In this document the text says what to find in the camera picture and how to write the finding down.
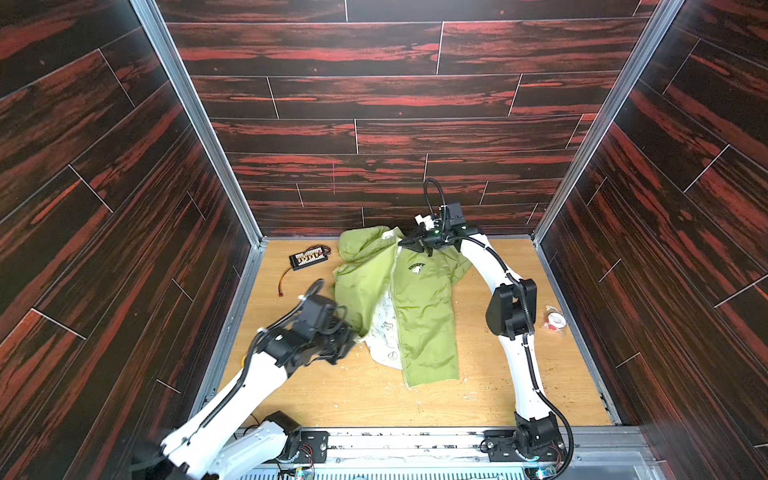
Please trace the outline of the green jacket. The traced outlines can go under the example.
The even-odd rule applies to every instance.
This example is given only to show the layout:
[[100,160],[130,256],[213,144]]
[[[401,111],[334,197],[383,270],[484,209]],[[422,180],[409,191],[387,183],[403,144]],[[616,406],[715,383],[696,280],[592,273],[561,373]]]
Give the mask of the green jacket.
[[452,291],[471,264],[453,247],[416,253],[403,239],[386,226],[342,233],[334,299],[371,357],[400,370],[407,387],[457,380]]

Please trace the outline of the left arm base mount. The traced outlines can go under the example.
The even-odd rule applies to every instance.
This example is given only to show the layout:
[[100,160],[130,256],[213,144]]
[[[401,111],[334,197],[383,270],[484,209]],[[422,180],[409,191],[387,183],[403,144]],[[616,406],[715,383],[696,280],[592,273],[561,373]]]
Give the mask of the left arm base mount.
[[275,423],[286,435],[283,450],[275,458],[276,462],[301,465],[326,462],[330,437],[328,431],[302,427],[282,411],[268,415],[265,421]]

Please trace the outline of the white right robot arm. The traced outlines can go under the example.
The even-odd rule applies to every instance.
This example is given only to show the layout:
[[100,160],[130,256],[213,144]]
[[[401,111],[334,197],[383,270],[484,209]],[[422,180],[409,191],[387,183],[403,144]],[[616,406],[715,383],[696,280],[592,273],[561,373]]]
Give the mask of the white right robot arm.
[[513,381],[517,442],[530,448],[560,444],[562,414],[544,393],[534,348],[535,282],[512,270],[479,229],[421,215],[416,222],[401,247],[417,253],[451,247],[469,260],[490,289],[486,324],[502,345]]

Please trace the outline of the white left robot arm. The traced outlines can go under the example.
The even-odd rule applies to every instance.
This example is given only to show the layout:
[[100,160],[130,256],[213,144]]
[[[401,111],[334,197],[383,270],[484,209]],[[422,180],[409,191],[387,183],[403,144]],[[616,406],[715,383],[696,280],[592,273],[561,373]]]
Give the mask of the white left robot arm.
[[255,408],[298,368],[315,360],[337,363],[348,354],[355,337],[344,322],[309,337],[294,329],[259,332],[239,376],[209,405],[168,434],[152,457],[131,465],[132,477],[235,479],[277,458],[291,435],[286,421],[265,420],[242,438],[231,438]]

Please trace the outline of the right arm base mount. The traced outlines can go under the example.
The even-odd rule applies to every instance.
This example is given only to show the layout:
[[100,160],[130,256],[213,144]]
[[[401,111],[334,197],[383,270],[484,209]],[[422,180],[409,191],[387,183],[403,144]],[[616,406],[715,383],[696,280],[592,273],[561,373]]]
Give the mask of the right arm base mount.
[[560,463],[569,452],[559,432],[527,427],[484,431],[480,451],[487,454],[491,462],[545,463]]

